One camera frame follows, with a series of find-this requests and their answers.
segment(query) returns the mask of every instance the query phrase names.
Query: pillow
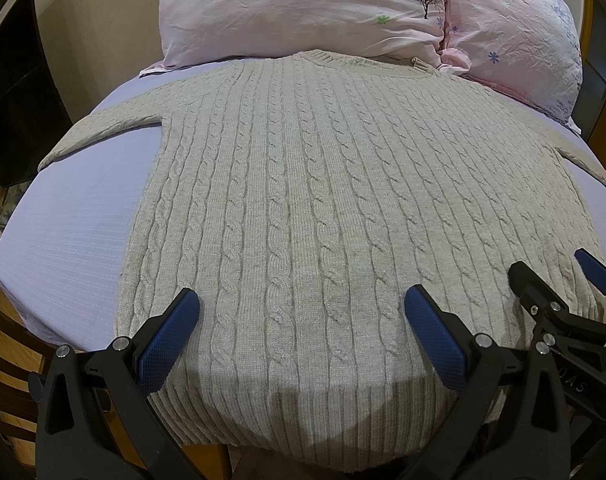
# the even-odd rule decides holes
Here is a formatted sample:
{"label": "pillow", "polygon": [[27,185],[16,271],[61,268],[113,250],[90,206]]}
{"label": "pillow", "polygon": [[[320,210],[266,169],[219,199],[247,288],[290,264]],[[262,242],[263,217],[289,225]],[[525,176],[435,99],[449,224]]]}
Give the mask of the pillow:
{"label": "pillow", "polygon": [[319,48],[437,67],[445,0],[160,0],[164,66]]}
{"label": "pillow", "polygon": [[583,70],[563,0],[448,0],[445,27],[442,72],[465,73],[568,122]]}

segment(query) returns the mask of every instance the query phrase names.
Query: cable knit sweater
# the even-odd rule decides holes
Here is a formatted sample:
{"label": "cable knit sweater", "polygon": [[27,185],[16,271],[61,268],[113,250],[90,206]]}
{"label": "cable knit sweater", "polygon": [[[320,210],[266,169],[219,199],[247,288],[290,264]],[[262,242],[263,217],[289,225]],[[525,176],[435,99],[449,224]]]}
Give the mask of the cable knit sweater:
{"label": "cable knit sweater", "polygon": [[572,257],[603,259],[562,156],[605,172],[478,84],[321,51],[235,62],[89,115],[42,166],[152,123],[115,334],[198,292],[198,327],[150,398],[182,444],[342,470],[425,444],[453,396],[403,316],[415,283],[502,345],[532,329],[507,282],[517,260],[606,320]]}

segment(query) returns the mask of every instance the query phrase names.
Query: blue gripper pad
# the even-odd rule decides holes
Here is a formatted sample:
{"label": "blue gripper pad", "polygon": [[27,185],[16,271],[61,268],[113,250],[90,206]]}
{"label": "blue gripper pad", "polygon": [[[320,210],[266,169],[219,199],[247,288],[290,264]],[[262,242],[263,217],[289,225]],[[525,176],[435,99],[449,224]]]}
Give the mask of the blue gripper pad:
{"label": "blue gripper pad", "polygon": [[161,389],[190,338],[200,313],[198,295],[187,290],[145,347],[136,364],[136,384],[144,396]]}
{"label": "blue gripper pad", "polygon": [[443,385],[460,394],[468,384],[465,354],[416,285],[405,293],[405,316]]}
{"label": "blue gripper pad", "polygon": [[585,249],[578,249],[574,257],[579,262],[587,280],[606,296],[606,267]]}

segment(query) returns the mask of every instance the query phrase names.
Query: sweater collar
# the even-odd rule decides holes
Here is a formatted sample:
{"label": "sweater collar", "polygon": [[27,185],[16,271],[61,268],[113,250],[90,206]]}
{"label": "sweater collar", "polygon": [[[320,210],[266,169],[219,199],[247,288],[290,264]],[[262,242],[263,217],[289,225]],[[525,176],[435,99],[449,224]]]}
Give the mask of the sweater collar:
{"label": "sweater collar", "polygon": [[299,52],[296,56],[301,56],[303,59],[328,68],[356,70],[358,72],[368,72],[384,76],[424,78],[437,74],[432,66],[417,57],[408,60],[397,60],[381,56],[378,59],[385,60],[385,62],[382,62],[366,57],[347,56],[346,54],[337,54],[336,52],[327,52],[325,50],[308,50],[307,52]]}

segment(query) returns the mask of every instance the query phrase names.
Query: wooden chair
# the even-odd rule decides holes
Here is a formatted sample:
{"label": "wooden chair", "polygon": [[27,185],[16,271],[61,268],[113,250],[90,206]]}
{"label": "wooden chair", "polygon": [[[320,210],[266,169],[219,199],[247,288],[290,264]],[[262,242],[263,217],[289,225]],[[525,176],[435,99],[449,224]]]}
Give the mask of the wooden chair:
{"label": "wooden chair", "polygon": [[[39,370],[26,370],[8,361],[0,355],[0,372],[21,383],[26,383],[30,371],[46,372],[56,347],[31,334],[25,327],[0,311],[0,332],[9,337],[16,345],[25,346],[41,355]],[[0,380],[0,412],[14,415],[36,423],[38,410],[36,403],[25,390],[10,386]],[[15,424],[0,419],[0,480],[23,480],[35,478],[30,466],[23,466],[1,435],[34,442],[36,434]]]}

